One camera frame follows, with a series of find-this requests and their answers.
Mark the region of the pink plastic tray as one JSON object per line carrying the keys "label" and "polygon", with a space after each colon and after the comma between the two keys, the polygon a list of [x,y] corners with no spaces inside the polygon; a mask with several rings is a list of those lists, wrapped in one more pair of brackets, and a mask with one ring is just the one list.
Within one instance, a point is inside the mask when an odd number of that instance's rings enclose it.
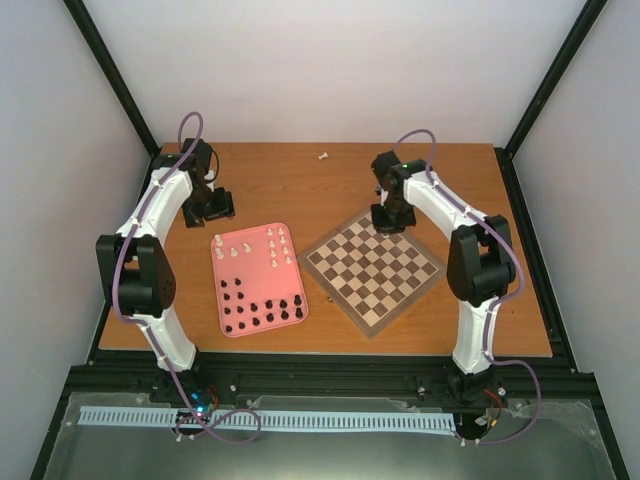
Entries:
{"label": "pink plastic tray", "polygon": [[[287,243],[280,243],[279,228],[283,227]],[[274,235],[268,236],[267,229],[272,228]],[[222,246],[216,246],[211,241],[211,256],[215,279],[215,292],[218,305],[219,324],[221,332],[229,338],[240,338],[266,332],[269,330],[295,325],[306,319],[309,307],[296,260],[292,237],[288,227],[283,223],[270,223],[251,228],[245,228],[228,233],[218,234],[223,240]],[[275,248],[269,247],[269,241],[275,242]],[[243,243],[251,247],[251,252],[244,251]],[[291,264],[285,263],[283,247],[288,247]],[[238,251],[237,257],[231,257],[230,249]],[[224,254],[223,259],[216,257],[215,249],[219,248]],[[275,260],[278,267],[272,267],[270,250],[275,250]],[[241,286],[235,286],[234,279],[240,278]],[[221,288],[220,282],[225,280],[227,288]],[[223,294],[227,293],[231,299],[225,301]],[[237,306],[243,306],[244,312],[238,314]],[[230,315],[224,314],[224,308],[229,307]],[[304,317],[298,319],[295,310],[300,307]],[[281,311],[289,312],[289,319],[281,319]],[[274,314],[274,321],[268,322],[268,313]],[[261,323],[254,326],[252,319],[259,318]]]}

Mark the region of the wooden chess board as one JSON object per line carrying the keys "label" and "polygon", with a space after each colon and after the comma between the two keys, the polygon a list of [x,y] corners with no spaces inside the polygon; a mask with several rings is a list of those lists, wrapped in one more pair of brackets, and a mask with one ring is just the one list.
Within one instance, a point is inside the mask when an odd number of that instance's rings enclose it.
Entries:
{"label": "wooden chess board", "polygon": [[369,339],[446,273],[445,264],[409,233],[378,233],[368,210],[330,231],[298,261]]}

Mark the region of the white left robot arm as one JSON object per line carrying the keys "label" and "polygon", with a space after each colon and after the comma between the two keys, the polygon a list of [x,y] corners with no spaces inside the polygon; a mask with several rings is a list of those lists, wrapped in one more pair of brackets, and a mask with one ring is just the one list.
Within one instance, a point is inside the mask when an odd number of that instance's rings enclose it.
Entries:
{"label": "white left robot arm", "polygon": [[164,244],[177,214],[188,228],[235,215],[230,191],[209,179],[213,148],[188,138],[178,154],[161,154],[150,183],[130,218],[115,234],[102,235],[96,255],[105,300],[125,323],[136,325],[158,366],[178,372],[172,388],[186,402],[201,400],[208,378],[192,368],[197,348],[188,339],[174,308],[176,279]]}

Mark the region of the black aluminium frame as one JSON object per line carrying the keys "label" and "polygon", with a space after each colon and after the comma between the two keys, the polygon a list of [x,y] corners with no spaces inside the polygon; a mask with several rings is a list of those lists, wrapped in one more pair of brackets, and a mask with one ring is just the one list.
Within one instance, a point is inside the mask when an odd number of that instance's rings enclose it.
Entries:
{"label": "black aluminium frame", "polygon": [[[65,5],[145,149],[151,156],[156,156],[160,148],[155,144],[85,3],[68,1]],[[605,6],[603,1],[585,2],[509,141],[505,146],[495,149],[494,156],[517,231],[524,242],[524,257],[531,284],[552,347],[551,357],[529,360],[541,383],[542,394],[551,399],[576,397],[591,401],[595,409],[594,419],[613,474],[617,479],[626,479],[629,474],[595,376],[580,371],[577,366],[514,166],[518,150]],[[86,363],[74,366],[69,371],[31,474],[34,479],[42,479],[55,469],[53,459],[61,448],[63,435],[69,431],[63,424],[63,415],[73,394],[150,393],[161,400],[174,400],[177,397],[175,388],[163,385],[168,377],[152,366],[150,354],[133,350],[107,352],[99,348],[99,339],[106,323],[107,317],[102,315]],[[326,393],[328,396],[351,399],[360,398],[367,393],[380,396],[391,394],[398,391],[402,382],[417,385],[424,379],[441,380],[448,367],[445,359],[439,356],[293,353],[205,353],[198,363],[200,371],[188,377],[194,384],[202,384],[205,380],[220,375],[230,385],[256,386],[264,392],[281,393],[286,397],[299,395],[308,398],[314,394]]]}

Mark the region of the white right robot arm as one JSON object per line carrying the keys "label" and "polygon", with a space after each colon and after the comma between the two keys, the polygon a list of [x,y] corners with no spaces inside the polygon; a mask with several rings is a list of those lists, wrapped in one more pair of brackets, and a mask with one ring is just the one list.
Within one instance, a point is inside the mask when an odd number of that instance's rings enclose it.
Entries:
{"label": "white right robot arm", "polygon": [[421,159],[402,163],[393,151],[371,164],[381,199],[371,206],[374,228],[399,234],[416,224],[422,212],[449,241],[448,286],[459,302],[452,360],[464,375],[490,368],[493,334],[509,285],[522,272],[515,257],[509,223],[487,216],[453,193]]}

